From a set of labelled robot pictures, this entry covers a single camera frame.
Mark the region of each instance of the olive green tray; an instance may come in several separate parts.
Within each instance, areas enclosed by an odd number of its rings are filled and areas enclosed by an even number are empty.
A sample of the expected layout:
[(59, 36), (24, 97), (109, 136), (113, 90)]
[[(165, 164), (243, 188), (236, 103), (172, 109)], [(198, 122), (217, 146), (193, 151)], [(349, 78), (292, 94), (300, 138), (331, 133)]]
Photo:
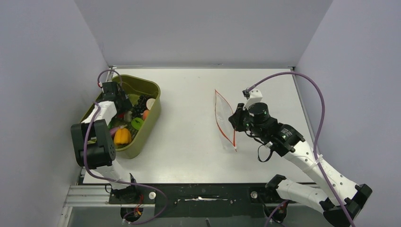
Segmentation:
[[(132, 142), (125, 147), (117, 148), (116, 151), (119, 156), (123, 158), (134, 158), (142, 151), (143, 146), (145, 145), (150, 133), (152, 132), (153, 126), (155, 125), (157, 119), (160, 116), (161, 112), (161, 104), (160, 104), (160, 87), (149, 80), (133, 77), (130, 75), (121, 75), (122, 78), (122, 88), (125, 93), (128, 95), (132, 105), (137, 103), (140, 95), (150, 96), (155, 99), (155, 103), (152, 106), (152, 109), (149, 111), (149, 115), (144, 121), (141, 129), (136, 132), (136, 135), (133, 135), (134, 138)], [(120, 82), (119, 77), (113, 78), (113, 81)], [(86, 119), (95, 105), (92, 105), (85, 116), (81, 121)]]

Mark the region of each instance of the white bracket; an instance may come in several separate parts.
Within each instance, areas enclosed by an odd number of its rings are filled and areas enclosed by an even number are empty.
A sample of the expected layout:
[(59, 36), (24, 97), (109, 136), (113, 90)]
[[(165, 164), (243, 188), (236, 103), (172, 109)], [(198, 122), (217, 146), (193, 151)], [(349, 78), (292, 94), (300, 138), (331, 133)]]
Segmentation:
[(129, 186), (128, 184), (117, 183), (116, 181), (131, 181), (131, 176), (123, 171), (122, 166), (117, 162), (117, 160), (114, 160), (111, 166), (101, 166), (96, 169), (92, 169), (91, 171), (99, 173), (103, 177), (114, 179), (115, 181), (109, 181), (114, 190), (124, 189)]
[[(106, 124), (108, 125), (110, 123), (110, 121), (112, 120), (112, 118), (117, 114), (117, 109), (115, 108), (115, 104), (112, 101), (104, 101), (104, 102), (100, 102), (99, 106), (100, 106), (100, 111), (97, 114), (94, 122), (97, 120), (105, 119)], [(86, 124), (89, 123), (90, 120), (92, 119), (93, 115), (96, 113), (97, 109), (98, 109), (98, 107), (97, 107), (97, 105), (95, 105), (95, 107), (93, 108), (90, 115), (85, 120), (83, 120), (81, 123), (86, 123)]]
[(260, 102), (262, 98), (263, 95), (257, 88), (252, 89), (249, 92), (249, 98), (244, 105), (244, 110), (248, 109), (252, 104)]

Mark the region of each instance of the white table surface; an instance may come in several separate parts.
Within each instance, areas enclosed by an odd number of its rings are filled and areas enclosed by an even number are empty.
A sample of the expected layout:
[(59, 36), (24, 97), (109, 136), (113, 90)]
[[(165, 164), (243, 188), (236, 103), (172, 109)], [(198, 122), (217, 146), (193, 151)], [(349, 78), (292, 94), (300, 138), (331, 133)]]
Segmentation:
[[(223, 149), (216, 125), (215, 89), (235, 110), (246, 99), (242, 90), (287, 69), (118, 69), (156, 82), (161, 89), (161, 115), (142, 152), (116, 159), (138, 183), (266, 183), (281, 174), (296, 182), (312, 180), (276, 153), (267, 163), (257, 160), (259, 144), (237, 133), (237, 152)], [(291, 75), (258, 86), (272, 117), (292, 125), (312, 144), (305, 115)], [(261, 158), (268, 150), (261, 148)], [(104, 183), (88, 174), (84, 183)]]

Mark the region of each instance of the toy fruit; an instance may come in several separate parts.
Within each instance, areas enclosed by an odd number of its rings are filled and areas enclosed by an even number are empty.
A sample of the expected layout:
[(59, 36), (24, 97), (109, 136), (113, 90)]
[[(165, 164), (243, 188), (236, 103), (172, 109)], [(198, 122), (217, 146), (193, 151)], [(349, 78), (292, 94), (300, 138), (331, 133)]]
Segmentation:
[(145, 110), (142, 115), (142, 119), (145, 120), (148, 117), (149, 110)]
[(114, 144), (116, 145), (128, 144), (131, 143), (131, 141), (132, 141), (131, 133), (126, 128), (118, 129), (114, 135)]
[(146, 108), (147, 108), (148, 110), (151, 110), (153, 104), (155, 103), (155, 101), (156, 101), (156, 100), (155, 100), (154, 98), (148, 99), (148, 100), (146, 101)]
[(132, 120), (131, 125), (133, 128), (135, 128), (136, 130), (139, 130), (142, 127), (143, 124), (143, 120), (140, 119), (139, 117), (136, 117)]
[(141, 117), (141, 114), (146, 110), (146, 102), (150, 99), (149, 96), (141, 95), (137, 103), (132, 108), (132, 118)]

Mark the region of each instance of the grapes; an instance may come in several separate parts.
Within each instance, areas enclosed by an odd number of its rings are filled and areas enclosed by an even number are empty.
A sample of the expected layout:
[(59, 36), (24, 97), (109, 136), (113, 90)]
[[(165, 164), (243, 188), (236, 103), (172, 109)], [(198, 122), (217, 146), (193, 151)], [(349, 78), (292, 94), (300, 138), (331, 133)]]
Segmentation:
[(147, 110), (146, 101), (150, 99), (149, 96), (139, 96), (138, 102), (132, 108), (132, 118), (141, 117), (141, 114)]

